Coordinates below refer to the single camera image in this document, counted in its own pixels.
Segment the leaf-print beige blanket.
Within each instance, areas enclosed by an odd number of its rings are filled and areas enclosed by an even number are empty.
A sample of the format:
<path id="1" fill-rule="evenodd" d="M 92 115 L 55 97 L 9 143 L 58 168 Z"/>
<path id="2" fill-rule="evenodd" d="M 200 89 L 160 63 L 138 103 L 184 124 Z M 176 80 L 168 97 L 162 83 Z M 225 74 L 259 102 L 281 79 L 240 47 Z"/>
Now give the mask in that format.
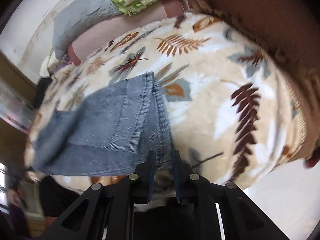
<path id="1" fill-rule="evenodd" d="M 319 110 L 292 76 L 226 22 L 188 12 L 128 31 L 54 74 L 26 167 L 43 173 L 33 169 L 35 142 L 55 111 L 73 111 L 97 90 L 148 72 L 163 91 L 172 151 L 213 183 L 248 188 L 283 164 L 310 159 L 317 147 Z M 171 187 L 170 169 L 158 169 L 160 191 Z M 95 178 L 48 175 L 79 192 Z M 97 177 L 109 184 L 122 176 Z"/>

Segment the brown sofa backrest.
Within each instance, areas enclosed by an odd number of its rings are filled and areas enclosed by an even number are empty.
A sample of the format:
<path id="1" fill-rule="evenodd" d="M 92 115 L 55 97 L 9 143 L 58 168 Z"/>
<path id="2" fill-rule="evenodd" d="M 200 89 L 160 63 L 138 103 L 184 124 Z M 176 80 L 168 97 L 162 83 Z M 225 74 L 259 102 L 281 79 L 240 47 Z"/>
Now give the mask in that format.
<path id="1" fill-rule="evenodd" d="M 236 29 L 264 48 L 299 85 L 313 111 L 319 110 L 319 23 L 301 0 L 200 1 L 223 13 Z"/>

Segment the grey acid-wash denim shorts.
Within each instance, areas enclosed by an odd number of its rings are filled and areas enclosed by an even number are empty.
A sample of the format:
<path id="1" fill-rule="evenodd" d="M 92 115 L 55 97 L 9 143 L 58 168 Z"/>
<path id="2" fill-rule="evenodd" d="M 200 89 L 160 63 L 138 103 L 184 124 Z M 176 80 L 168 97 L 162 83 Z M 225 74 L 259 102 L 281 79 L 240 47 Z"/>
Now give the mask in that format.
<path id="1" fill-rule="evenodd" d="M 73 111 L 55 111 L 35 142 L 33 169 L 62 176 L 132 173 L 156 154 L 171 165 L 173 142 L 164 95 L 152 72 L 97 90 Z"/>

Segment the black cloth on sofa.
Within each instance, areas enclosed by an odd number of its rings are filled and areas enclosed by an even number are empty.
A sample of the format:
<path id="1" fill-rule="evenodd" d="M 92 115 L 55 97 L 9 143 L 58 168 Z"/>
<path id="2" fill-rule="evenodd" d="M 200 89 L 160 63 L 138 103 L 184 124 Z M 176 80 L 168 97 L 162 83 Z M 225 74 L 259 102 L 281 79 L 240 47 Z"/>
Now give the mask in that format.
<path id="1" fill-rule="evenodd" d="M 46 90 L 49 85 L 52 83 L 51 77 L 42 77 L 39 79 L 36 87 L 36 95 L 33 102 L 33 108 L 39 109 L 43 103 L 46 103 L 47 100 L 44 99 L 46 95 Z"/>

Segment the grey quilted pillow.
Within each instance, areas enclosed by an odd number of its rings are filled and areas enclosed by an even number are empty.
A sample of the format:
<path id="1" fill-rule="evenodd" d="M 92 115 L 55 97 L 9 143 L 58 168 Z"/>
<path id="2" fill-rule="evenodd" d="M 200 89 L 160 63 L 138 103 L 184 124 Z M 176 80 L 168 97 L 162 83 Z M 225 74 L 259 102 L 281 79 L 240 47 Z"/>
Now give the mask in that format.
<path id="1" fill-rule="evenodd" d="M 63 58 L 68 46 L 84 31 L 120 14 L 111 0 L 74 0 L 54 17 L 52 45 L 56 58 Z"/>

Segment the white floral pillow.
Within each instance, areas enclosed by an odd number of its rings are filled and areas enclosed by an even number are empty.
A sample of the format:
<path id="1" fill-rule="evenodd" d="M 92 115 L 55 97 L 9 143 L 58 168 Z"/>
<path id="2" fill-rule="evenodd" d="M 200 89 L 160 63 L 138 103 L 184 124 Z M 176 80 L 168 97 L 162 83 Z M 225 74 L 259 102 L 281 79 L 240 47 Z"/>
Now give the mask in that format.
<path id="1" fill-rule="evenodd" d="M 50 50 L 50 53 L 41 63 L 40 77 L 50 77 L 59 63 L 59 59 L 56 58 L 55 51 L 53 48 Z"/>

